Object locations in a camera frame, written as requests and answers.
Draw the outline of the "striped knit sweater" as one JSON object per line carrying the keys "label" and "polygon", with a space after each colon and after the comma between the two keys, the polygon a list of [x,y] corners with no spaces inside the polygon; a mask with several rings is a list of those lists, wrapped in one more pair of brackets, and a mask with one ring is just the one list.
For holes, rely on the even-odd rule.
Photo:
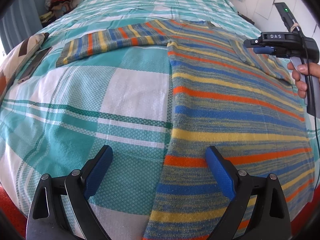
{"label": "striped knit sweater", "polygon": [[61,67],[133,46],[165,46],[174,117],[144,239],[205,239],[227,199],[204,160],[213,145],[252,175],[275,173],[290,218],[313,197],[315,162],[303,108],[287,71],[208,22],[153,20],[68,42]]}

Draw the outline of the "pile of colourful clothes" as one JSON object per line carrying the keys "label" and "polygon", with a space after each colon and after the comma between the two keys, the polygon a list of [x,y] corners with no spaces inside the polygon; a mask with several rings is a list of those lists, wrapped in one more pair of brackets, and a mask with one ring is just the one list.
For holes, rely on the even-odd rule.
{"label": "pile of colourful clothes", "polygon": [[39,16],[43,27],[48,26],[61,16],[74,9],[73,3],[76,0],[45,0],[44,7],[47,12]]}

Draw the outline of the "red bed base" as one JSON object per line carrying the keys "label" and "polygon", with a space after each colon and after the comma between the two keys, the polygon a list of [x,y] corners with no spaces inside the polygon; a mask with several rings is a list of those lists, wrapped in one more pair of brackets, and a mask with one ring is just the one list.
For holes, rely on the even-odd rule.
{"label": "red bed base", "polygon": [[27,218],[12,202],[5,189],[1,185],[0,189],[1,210],[15,230],[23,237],[26,236]]}

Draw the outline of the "white wardrobe doors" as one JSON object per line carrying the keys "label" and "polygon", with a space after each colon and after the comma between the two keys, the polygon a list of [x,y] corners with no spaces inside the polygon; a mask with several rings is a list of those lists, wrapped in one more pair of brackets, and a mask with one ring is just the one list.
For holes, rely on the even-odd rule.
{"label": "white wardrobe doors", "polygon": [[288,31],[284,15],[291,14],[303,34],[319,43],[319,23],[302,0],[230,0],[237,11],[254,22],[261,31]]}

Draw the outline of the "teal plaid bedspread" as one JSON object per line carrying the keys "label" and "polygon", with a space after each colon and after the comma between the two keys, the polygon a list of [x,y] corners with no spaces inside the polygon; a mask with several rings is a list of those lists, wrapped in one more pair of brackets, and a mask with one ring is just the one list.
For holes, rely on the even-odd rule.
{"label": "teal plaid bedspread", "polygon": [[[112,164],[89,203],[112,239],[144,239],[174,117],[167,49],[123,47],[56,63],[74,39],[153,20],[208,22],[242,43],[260,35],[228,0],[83,0],[45,27],[49,53],[29,80],[12,84],[1,104],[1,184],[21,213],[29,213],[42,174],[67,175],[109,145]],[[285,61],[276,60],[286,70]],[[298,101],[315,162],[314,196],[315,130]]]}

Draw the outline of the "brown patterned cushion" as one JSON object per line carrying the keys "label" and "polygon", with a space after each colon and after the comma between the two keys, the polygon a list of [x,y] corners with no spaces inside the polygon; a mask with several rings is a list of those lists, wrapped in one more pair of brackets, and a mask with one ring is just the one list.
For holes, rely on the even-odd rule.
{"label": "brown patterned cushion", "polygon": [[39,50],[49,33],[35,34],[11,50],[1,64],[1,102],[8,89],[12,86],[16,75],[21,71],[28,60]]}

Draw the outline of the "blue grey curtain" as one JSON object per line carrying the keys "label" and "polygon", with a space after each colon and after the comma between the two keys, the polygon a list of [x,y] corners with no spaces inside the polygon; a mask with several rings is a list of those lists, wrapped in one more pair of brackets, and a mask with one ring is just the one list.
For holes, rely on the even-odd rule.
{"label": "blue grey curtain", "polygon": [[43,28],[39,16],[45,0],[14,0],[1,18],[1,42],[5,53]]}

